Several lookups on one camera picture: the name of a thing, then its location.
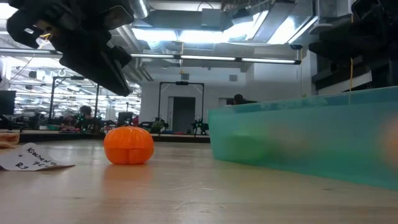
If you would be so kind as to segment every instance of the paper note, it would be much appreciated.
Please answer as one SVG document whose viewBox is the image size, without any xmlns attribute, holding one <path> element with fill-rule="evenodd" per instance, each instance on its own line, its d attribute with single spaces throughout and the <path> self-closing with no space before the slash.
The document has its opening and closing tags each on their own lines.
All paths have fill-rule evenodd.
<svg viewBox="0 0 398 224">
<path fill-rule="evenodd" d="M 56 161 L 44 149 L 34 143 L 28 143 L 19 149 L 0 154 L 0 166 L 12 171 L 35 171 L 74 165 Z"/>
</svg>

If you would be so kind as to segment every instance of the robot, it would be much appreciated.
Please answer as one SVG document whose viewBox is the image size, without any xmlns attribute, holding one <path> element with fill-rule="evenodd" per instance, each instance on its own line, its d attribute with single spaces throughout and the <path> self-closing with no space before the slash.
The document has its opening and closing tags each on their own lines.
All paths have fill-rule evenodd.
<svg viewBox="0 0 398 224">
<path fill-rule="evenodd" d="M 36 40 L 48 35 L 60 63 L 115 94 L 130 89 L 121 69 L 131 56 L 121 47 L 109 47 L 109 30 L 134 21 L 126 0 L 9 0 L 17 8 L 7 21 L 9 35 L 33 49 Z"/>
</svg>

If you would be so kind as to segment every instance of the green object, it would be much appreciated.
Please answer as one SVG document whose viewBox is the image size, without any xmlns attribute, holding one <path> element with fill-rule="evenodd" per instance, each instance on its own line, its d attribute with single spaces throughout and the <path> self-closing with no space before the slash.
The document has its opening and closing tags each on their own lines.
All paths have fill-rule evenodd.
<svg viewBox="0 0 398 224">
<path fill-rule="evenodd" d="M 59 126 L 54 126 L 54 125 L 48 124 L 48 125 L 47 125 L 47 129 L 48 129 L 48 130 L 51 130 L 51 131 L 59 131 L 60 127 L 59 127 Z"/>
<path fill-rule="evenodd" d="M 224 107 L 209 125 L 215 159 L 398 190 L 398 87 Z"/>
<path fill-rule="evenodd" d="M 154 121 L 152 124 L 152 130 L 154 130 L 154 133 L 160 133 L 160 130 L 164 128 L 163 122 L 161 121 Z"/>
</svg>

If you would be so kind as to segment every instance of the computer monitor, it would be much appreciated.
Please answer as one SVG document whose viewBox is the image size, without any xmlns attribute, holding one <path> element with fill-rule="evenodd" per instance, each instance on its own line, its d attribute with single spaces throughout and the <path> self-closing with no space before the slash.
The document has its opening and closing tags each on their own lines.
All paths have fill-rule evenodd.
<svg viewBox="0 0 398 224">
<path fill-rule="evenodd" d="M 0 91 L 0 114 L 13 115 L 15 109 L 15 97 L 17 91 Z"/>
</svg>

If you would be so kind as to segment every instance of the orange ball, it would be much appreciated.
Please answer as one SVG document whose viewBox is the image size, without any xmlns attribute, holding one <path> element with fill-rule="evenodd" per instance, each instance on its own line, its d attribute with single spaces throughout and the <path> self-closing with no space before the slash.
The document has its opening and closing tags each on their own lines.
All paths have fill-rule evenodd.
<svg viewBox="0 0 398 224">
<path fill-rule="evenodd" d="M 146 130 L 120 127 L 110 131 L 104 140 L 106 157 L 114 164 L 143 164 L 154 153 L 154 140 Z"/>
<path fill-rule="evenodd" d="M 383 128 L 384 158 L 387 164 L 398 170 L 398 118 L 389 119 Z"/>
</svg>

